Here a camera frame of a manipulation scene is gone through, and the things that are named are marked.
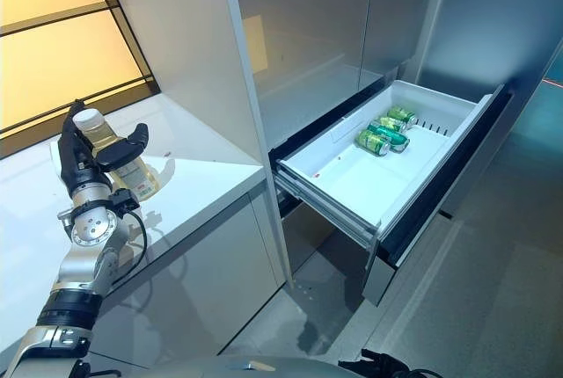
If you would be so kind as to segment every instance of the window frame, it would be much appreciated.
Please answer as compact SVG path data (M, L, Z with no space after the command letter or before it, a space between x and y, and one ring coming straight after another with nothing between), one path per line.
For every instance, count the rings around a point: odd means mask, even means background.
M104 0L104 2L99 2L95 4L87 4L86 6L68 9L66 11L59 11L57 13L50 13L48 15L39 16L37 18L31 18L23 21L19 21L14 24L3 25L0 27L0 38L3 36L22 32L35 27L42 27L44 25L49 25L54 22L60 22L70 18L76 18L79 16L87 16L92 13L99 11L110 11L113 17L113 21L117 25L122 38L126 42L129 52L133 56L135 63L141 72L141 76L136 77L130 81L123 84L116 84L115 86L95 92L91 95L77 98L78 100L84 101L89 107L97 108L101 113L107 114L115 110L119 110L127 105L136 103L145 98L152 97L160 93L160 88L158 86L157 80L154 77L149 64L144 57L143 51L139 46L139 43L131 29L125 12L121 7L119 0ZM129 87L122 91L117 91L102 99L93 101L93 99L106 94L111 91L119 90L120 88L137 83L144 80L143 83L138 84L133 87ZM20 121L8 127L0 129L0 136L13 129L24 127L26 124L31 122L36 122L45 118L43 121L39 121L36 124L30 125L29 127L22 128L21 130L9 134L5 137L0 137L0 159L10 156L22 149L28 148L35 143L44 141L52 136L61 133L62 122L66 117L66 108L70 107L73 101L65 105L54 107L53 109L40 113L33 116L30 119Z

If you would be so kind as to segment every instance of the refrigerator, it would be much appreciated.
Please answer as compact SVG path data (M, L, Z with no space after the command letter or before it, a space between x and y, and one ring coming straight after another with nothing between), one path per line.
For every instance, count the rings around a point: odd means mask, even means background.
M378 304L434 216L455 217L525 107L560 47L563 7L231 2L281 216L291 201L307 204L368 252L363 295ZM358 133L394 105L419 118L408 148L382 157L358 148Z

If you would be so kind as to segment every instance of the cabinet door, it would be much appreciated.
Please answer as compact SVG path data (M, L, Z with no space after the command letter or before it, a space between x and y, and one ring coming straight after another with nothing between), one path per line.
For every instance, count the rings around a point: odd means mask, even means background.
M245 195L110 294L91 349L143 367L215 355L276 289Z
M238 5L271 149L358 91L368 0Z

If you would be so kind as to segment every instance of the window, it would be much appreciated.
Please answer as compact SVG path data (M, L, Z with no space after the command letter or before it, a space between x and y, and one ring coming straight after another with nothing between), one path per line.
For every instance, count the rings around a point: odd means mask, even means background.
M0 157L60 133L75 99L109 113L159 93L118 0L2 0Z

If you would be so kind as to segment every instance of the plastic bottle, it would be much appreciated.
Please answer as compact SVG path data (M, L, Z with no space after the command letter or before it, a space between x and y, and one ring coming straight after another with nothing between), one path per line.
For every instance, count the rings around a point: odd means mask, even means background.
M88 108L77 113L72 120L91 142L94 147L92 149L94 156L108 145L123 139L115 134L102 113L95 108ZM110 176L118 187L130 189L139 200L150 198L160 189L159 183L139 156L123 167L110 172Z

